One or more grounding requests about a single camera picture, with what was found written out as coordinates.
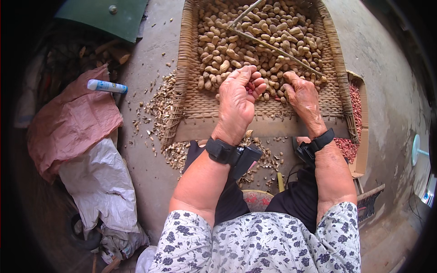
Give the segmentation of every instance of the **forearm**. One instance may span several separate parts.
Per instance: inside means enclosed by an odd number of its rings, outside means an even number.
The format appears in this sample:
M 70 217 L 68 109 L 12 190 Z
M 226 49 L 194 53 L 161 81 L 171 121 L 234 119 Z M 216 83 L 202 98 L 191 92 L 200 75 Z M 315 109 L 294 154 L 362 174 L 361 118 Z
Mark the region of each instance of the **forearm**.
M 170 200 L 169 212 L 194 212 L 213 227 L 215 207 L 229 170 L 229 164 L 217 163 L 209 158 L 208 152 L 203 151 L 179 180 Z
M 311 140 L 327 131 L 320 117 L 307 126 Z M 357 204 L 357 194 L 349 167 L 334 141 L 316 152 L 316 181 L 319 193 L 317 223 L 332 206 L 349 201 Z

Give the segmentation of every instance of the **concrete floor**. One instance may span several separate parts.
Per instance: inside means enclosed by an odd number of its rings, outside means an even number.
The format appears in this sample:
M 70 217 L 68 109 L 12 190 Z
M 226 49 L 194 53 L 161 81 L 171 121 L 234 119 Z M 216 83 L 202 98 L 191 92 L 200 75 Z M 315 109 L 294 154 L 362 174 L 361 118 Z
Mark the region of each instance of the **concrete floor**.
M 150 93 L 144 94 L 150 82 L 156 79 L 158 85 L 161 76 L 176 67 L 183 4 L 182 0 L 149 1 L 144 38 L 137 43 L 120 79 L 129 87 L 129 93 L 120 103 L 125 125 L 120 129 L 119 150 L 135 186 L 139 221 L 153 244 L 161 235 L 179 173 L 165 163 L 162 155 L 154 157 L 151 147 L 144 145 L 146 130 L 152 125 L 143 124 L 135 135 L 129 121 L 135 119 L 139 102 L 151 99 Z M 419 158 L 415 167 L 410 163 L 416 133 L 421 136 L 421 148 L 427 150 L 430 110 L 423 103 L 420 83 L 396 40 L 364 4 L 359 0 L 325 0 L 325 4 L 337 28 L 346 68 L 361 75 L 367 88 L 369 153 L 367 171 L 360 181 L 365 190 L 386 184 L 377 200 L 375 216 L 360 227 L 362 271 L 389 272 L 405 260 L 418 236 L 405 204 L 411 185 L 415 185 L 416 193 L 422 191 L 430 170 L 424 157 Z M 165 63 L 171 59 L 175 63 L 168 68 Z M 291 150 L 290 139 L 280 145 L 273 145 L 272 151 Z M 281 171 L 288 173 L 290 167 L 284 166 Z

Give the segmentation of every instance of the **wicker tray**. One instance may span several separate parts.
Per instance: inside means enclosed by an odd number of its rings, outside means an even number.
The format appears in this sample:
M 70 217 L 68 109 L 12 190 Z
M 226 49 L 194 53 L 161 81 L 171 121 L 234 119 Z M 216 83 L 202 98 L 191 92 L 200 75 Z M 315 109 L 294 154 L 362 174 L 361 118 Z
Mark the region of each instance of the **wicker tray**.
M 218 120 L 219 101 L 215 99 L 216 93 L 198 90 L 197 87 L 201 75 L 201 60 L 196 50 L 199 42 L 198 11 L 207 3 L 214 1 L 185 0 L 173 110 L 162 139 L 163 147 L 178 141 L 209 138 Z M 239 3 L 251 4 L 251 1 L 240 0 Z M 350 138 L 358 143 L 346 68 L 332 18 L 321 0 L 312 3 L 302 1 L 298 6 L 312 20 L 313 34 L 320 37 L 323 43 L 324 65 L 321 72 L 328 81 L 320 85 L 319 106 L 322 117 L 328 128 L 334 128 L 337 137 Z M 288 103 L 257 101 L 255 118 L 249 129 L 254 130 L 253 137 L 306 135 L 306 128 L 299 120 Z

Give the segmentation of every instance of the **blue floral pattern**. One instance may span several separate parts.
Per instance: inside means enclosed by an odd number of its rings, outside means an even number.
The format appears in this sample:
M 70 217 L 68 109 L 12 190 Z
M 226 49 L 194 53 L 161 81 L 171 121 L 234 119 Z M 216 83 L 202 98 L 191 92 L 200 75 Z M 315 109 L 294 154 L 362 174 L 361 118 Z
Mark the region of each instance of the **blue floral pattern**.
M 248 213 L 214 227 L 189 211 L 167 217 L 150 273 L 361 271 L 357 207 L 330 208 L 311 234 L 295 217 Z

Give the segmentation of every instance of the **plastic bag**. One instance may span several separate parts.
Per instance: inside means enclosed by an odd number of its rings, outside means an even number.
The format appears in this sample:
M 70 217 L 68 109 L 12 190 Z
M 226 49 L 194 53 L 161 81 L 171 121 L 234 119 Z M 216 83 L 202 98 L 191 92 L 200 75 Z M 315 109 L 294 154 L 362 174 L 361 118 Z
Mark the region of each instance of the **plastic bag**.
M 137 260 L 135 273 L 147 273 L 149 271 L 157 249 L 156 246 L 151 245 L 141 253 Z

